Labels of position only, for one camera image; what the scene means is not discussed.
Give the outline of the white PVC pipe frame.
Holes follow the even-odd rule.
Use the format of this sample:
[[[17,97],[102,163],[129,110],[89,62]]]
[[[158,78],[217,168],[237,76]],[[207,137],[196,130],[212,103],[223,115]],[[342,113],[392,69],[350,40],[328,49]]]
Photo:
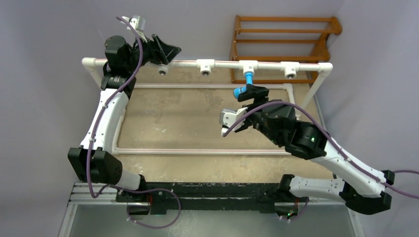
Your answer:
[[[214,59],[197,60],[174,60],[168,65],[159,65],[159,74],[165,75],[171,67],[198,68],[203,76],[208,76],[212,69],[228,68],[241,70],[244,75],[253,75],[256,70],[275,70],[284,72],[286,82],[284,84],[269,84],[269,89],[286,90],[290,102],[295,102],[291,79],[299,71],[315,72],[317,78],[306,94],[302,107],[308,102],[329,76],[333,69],[332,63],[298,63],[298,62],[258,62],[254,60],[219,61]],[[117,147],[118,135],[124,120],[128,96],[119,88],[105,89],[100,94],[97,112],[90,129],[81,142],[84,149],[98,150],[103,148],[113,155],[251,155],[251,156],[287,156],[283,150],[244,150],[244,149],[123,149]]]

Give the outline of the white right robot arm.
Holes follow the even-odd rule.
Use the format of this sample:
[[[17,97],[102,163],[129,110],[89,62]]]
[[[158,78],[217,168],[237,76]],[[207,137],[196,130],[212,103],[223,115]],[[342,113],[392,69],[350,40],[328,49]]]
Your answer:
[[[332,179],[307,179],[286,174],[277,188],[280,199],[331,199],[365,215],[391,208],[392,197],[385,190],[393,185],[394,172],[366,165],[339,146],[314,119],[298,120],[299,106],[269,100],[265,87],[247,84],[236,88],[233,94],[239,102],[252,100],[252,103],[237,110],[233,123],[225,122],[225,127],[235,132],[253,127],[292,156],[319,164],[335,174]]]

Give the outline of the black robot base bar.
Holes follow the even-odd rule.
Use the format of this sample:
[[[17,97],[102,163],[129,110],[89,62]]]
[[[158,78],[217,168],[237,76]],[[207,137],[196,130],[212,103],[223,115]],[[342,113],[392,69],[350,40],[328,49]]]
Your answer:
[[[277,213],[276,203],[305,203],[307,197],[295,197],[280,183],[179,183],[146,182],[145,194],[122,191],[116,202],[149,203],[151,214],[168,210],[258,211]]]

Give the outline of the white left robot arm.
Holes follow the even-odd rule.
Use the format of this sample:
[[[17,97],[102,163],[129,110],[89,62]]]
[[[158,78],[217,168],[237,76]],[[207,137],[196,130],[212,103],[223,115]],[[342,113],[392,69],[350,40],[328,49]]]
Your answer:
[[[147,197],[147,188],[141,185],[141,175],[124,169],[112,155],[114,137],[139,68],[147,63],[168,65],[181,48],[164,43],[157,35],[135,40],[133,45],[122,36],[112,36],[104,44],[99,105],[85,138],[77,148],[69,149],[68,160],[81,181],[128,189],[128,196],[141,202]]]

